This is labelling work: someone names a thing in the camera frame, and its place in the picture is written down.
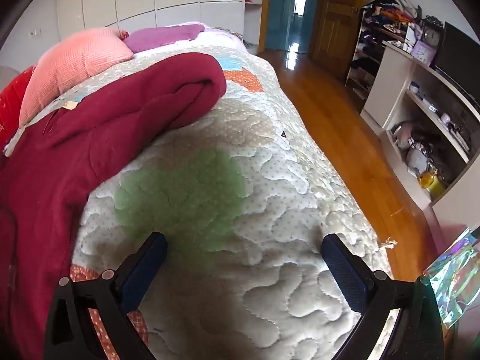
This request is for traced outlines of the round clock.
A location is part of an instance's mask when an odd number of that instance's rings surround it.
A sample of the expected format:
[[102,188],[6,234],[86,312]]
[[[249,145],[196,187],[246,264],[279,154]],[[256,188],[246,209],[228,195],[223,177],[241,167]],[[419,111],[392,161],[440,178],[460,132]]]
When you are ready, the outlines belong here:
[[442,35],[443,30],[441,28],[426,26],[422,34],[422,42],[437,49],[442,40]]

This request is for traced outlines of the wooden door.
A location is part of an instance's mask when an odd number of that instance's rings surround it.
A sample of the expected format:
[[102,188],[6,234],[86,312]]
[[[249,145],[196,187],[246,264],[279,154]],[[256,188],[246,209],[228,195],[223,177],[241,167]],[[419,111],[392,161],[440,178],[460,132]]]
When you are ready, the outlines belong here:
[[347,77],[366,0],[317,0],[310,59],[335,77]]

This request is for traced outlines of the dark red sweater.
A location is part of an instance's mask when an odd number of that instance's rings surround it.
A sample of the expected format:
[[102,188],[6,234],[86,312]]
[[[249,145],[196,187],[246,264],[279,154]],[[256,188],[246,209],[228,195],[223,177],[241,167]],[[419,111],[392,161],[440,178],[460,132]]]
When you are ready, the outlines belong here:
[[89,194],[156,136],[207,114],[225,91],[213,56],[175,55],[52,112],[1,158],[1,336],[22,359],[42,356]]

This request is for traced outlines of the white shelf unit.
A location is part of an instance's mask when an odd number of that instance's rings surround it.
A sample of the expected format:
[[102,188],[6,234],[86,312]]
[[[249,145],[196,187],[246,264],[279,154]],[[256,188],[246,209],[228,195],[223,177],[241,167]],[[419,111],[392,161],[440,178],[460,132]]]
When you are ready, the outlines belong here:
[[[376,133],[403,188],[422,211],[444,227],[479,224],[479,112],[445,77],[402,49],[385,44],[361,117]],[[422,167],[408,153],[419,137],[430,150],[426,160],[443,187],[420,183]]]

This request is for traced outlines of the black television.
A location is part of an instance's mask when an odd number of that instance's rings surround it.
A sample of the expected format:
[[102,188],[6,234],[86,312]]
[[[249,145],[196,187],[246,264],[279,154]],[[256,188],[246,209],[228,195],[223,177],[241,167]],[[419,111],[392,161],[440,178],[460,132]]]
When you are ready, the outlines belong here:
[[453,83],[476,108],[479,108],[479,53],[479,43],[447,22],[433,61],[434,69]]

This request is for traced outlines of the patchwork quilted bedspread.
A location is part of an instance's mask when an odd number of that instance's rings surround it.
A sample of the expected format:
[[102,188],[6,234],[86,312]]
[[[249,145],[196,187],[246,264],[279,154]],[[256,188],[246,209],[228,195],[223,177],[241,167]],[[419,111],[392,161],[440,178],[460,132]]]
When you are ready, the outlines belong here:
[[391,267],[268,62],[235,37],[208,30],[83,81],[30,125],[186,52],[217,59],[225,95],[89,195],[72,278],[118,267],[158,231],[168,257],[132,315],[157,359],[331,359],[360,316],[320,256],[323,236],[337,234],[373,270]]

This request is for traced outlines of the iridescent bag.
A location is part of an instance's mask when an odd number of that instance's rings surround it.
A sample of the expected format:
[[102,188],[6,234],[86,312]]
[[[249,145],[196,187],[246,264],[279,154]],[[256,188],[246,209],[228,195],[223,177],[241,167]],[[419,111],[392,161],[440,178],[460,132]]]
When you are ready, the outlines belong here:
[[479,296],[479,227],[466,228],[423,274],[444,326],[451,328]]

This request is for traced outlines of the purple cloth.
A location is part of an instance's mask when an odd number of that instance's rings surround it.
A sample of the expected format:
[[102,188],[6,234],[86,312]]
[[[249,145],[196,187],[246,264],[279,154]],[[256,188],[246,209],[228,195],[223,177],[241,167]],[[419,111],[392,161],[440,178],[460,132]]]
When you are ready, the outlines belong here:
[[174,44],[177,41],[191,41],[202,33],[202,24],[183,24],[171,27],[144,28],[130,33],[124,43],[134,54],[158,47]]

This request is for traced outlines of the red floral comforter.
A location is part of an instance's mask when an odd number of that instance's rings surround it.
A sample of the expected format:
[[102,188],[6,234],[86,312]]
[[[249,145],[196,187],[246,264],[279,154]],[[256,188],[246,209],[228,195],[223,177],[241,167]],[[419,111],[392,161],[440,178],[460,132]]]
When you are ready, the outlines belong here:
[[36,65],[26,68],[1,91],[0,97],[0,143],[3,148],[19,127],[20,108],[24,94]]

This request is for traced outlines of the yellow bottle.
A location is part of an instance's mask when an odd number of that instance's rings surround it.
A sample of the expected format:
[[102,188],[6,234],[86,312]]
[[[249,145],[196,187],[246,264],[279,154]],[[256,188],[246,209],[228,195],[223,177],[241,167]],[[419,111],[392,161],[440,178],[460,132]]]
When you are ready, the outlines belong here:
[[436,199],[446,190],[446,187],[437,176],[436,171],[427,171],[422,173],[418,177],[418,181],[422,189],[425,189],[430,194],[432,199]]

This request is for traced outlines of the cluttered clothes rack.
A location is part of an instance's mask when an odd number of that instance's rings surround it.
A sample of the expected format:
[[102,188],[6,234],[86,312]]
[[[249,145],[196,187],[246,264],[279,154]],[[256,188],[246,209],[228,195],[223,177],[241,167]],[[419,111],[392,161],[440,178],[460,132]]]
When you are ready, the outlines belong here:
[[361,8],[359,18],[359,32],[346,75],[346,87],[365,102],[386,45],[410,53],[422,37],[422,8],[410,0],[372,0]]

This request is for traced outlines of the pink waffle pillow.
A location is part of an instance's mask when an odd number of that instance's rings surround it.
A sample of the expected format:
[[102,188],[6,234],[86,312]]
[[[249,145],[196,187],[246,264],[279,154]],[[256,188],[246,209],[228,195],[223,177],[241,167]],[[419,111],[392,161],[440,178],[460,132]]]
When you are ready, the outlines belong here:
[[72,34],[39,59],[27,85],[19,111],[19,126],[26,125],[61,94],[134,53],[125,43],[128,32],[89,28]]

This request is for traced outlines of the white wardrobe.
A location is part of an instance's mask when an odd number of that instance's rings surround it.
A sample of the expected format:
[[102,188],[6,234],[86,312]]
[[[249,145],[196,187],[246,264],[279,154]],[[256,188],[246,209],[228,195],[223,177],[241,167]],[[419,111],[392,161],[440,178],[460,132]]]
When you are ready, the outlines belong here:
[[254,45],[260,39],[262,0],[56,0],[56,4],[61,38],[88,28],[132,33],[198,21],[230,30]]

